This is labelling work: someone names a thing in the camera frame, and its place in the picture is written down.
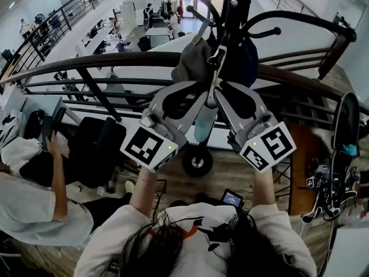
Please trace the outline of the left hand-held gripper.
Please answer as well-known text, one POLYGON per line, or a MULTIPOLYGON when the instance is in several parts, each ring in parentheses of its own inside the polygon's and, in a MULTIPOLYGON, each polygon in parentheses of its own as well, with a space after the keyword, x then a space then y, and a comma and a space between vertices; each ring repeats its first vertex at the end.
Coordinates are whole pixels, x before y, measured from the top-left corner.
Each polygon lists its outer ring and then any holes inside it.
POLYGON ((193 124, 196 134, 210 133, 216 106, 208 102, 208 95, 197 81, 159 90, 139 123, 127 130, 120 151, 150 172, 158 172, 187 143, 185 134, 193 124))

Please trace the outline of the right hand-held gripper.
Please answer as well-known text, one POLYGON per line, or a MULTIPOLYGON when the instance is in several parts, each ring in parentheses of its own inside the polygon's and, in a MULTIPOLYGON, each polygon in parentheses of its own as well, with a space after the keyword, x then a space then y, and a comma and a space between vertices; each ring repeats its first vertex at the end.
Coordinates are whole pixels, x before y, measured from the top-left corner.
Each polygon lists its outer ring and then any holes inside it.
POLYGON ((295 149, 284 122, 267 112, 261 97, 242 84, 222 81, 215 90, 222 115, 234 131, 236 153, 259 173, 270 169, 295 149))

